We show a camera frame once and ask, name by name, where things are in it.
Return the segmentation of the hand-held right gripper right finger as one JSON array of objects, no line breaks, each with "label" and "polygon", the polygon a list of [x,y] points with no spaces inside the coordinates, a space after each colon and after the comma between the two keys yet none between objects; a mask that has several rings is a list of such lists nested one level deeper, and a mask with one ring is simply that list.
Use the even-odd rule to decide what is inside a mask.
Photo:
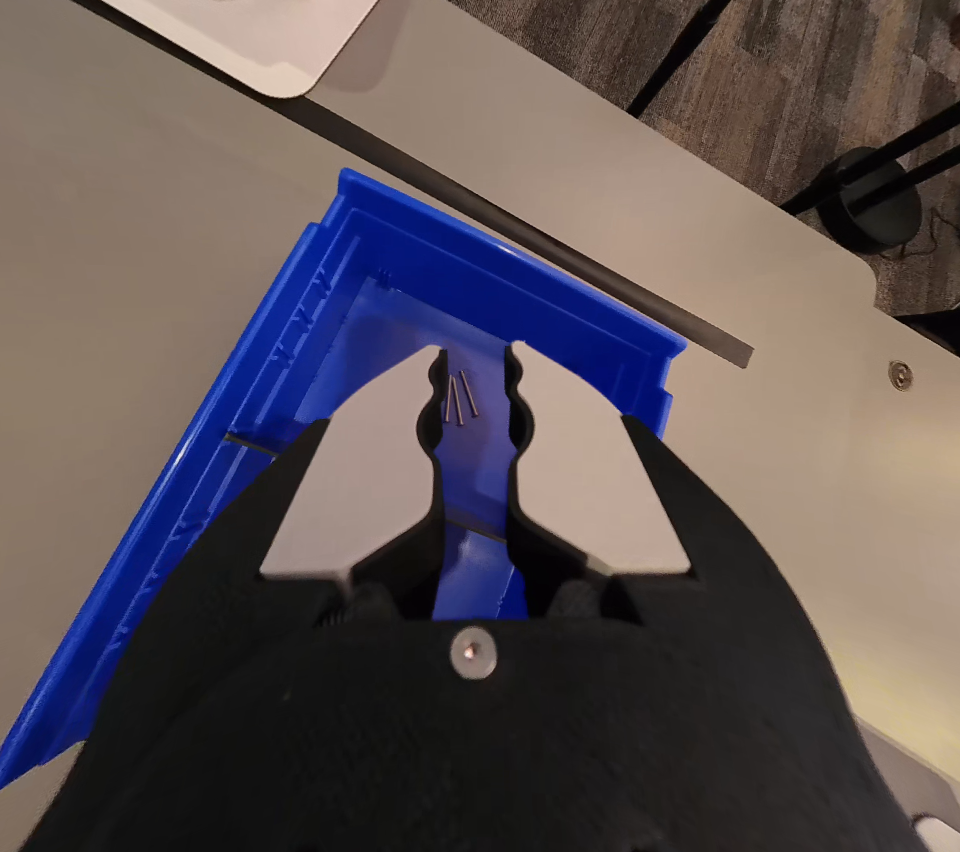
[{"label": "hand-held right gripper right finger", "polygon": [[616,578],[690,573],[690,557],[642,462],[632,422],[593,385],[527,342],[505,349],[510,404],[506,540],[530,618],[562,588],[600,596]]}]

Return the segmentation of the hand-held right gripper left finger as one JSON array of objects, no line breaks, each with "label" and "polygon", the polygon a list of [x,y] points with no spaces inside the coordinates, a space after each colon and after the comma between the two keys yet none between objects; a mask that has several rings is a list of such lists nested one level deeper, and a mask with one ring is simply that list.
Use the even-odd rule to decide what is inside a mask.
[{"label": "hand-held right gripper left finger", "polygon": [[449,384],[435,344],[380,373],[331,414],[260,565],[268,581],[384,587],[400,613],[430,619],[446,554],[437,448]]}]

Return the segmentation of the blue plastic bin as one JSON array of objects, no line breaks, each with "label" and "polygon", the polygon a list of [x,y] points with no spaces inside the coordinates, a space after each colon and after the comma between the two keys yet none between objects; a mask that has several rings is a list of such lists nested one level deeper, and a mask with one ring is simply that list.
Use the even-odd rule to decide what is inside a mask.
[{"label": "blue plastic bin", "polygon": [[133,630],[200,534],[309,424],[429,344],[466,371],[479,417],[438,448],[448,541],[436,619],[527,617],[502,541],[515,453],[508,343],[537,351],[664,435],[687,342],[526,253],[343,169],[252,314],[2,745],[2,786],[89,733]]}]

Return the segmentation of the black round stand base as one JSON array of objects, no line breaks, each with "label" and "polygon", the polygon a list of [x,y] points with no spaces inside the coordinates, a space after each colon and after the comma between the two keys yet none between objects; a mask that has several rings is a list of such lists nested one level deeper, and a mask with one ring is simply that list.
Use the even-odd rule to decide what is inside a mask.
[{"label": "black round stand base", "polygon": [[882,202],[853,210],[859,198],[906,173],[896,159],[878,167],[857,181],[844,185],[817,206],[817,214],[835,242],[857,254],[879,254],[911,242],[923,221],[922,201],[911,187]]}]

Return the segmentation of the black metal pole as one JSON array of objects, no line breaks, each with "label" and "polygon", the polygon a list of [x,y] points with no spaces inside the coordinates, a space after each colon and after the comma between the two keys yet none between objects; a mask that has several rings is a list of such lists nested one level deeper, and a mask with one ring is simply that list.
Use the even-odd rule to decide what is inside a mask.
[{"label": "black metal pole", "polygon": [[958,123],[959,102],[954,102],[878,149],[869,150],[866,156],[861,157],[845,169],[837,168],[833,172],[823,172],[810,186],[798,192],[794,197],[787,199],[779,208],[789,215],[797,216],[813,208],[828,196],[857,182],[865,175],[872,174],[880,167],[938,138],[958,126]]},{"label": "black metal pole", "polygon": [[627,107],[627,113],[639,118],[713,30],[722,12],[732,0],[706,0],[680,31],[666,55],[654,68],[642,88]]},{"label": "black metal pole", "polygon": [[878,206],[883,202],[897,197],[902,193],[930,180],[931,178],[958,166],[959,154],[959,145],[955,145],[939,156],[930,159],[930,161],[923,163],[922,165],[910,170],[900,177],[883,183],[880,187],[877,187],[869,194],[858,198],[855,203],[856,209],[858,211],[862,211]]}]

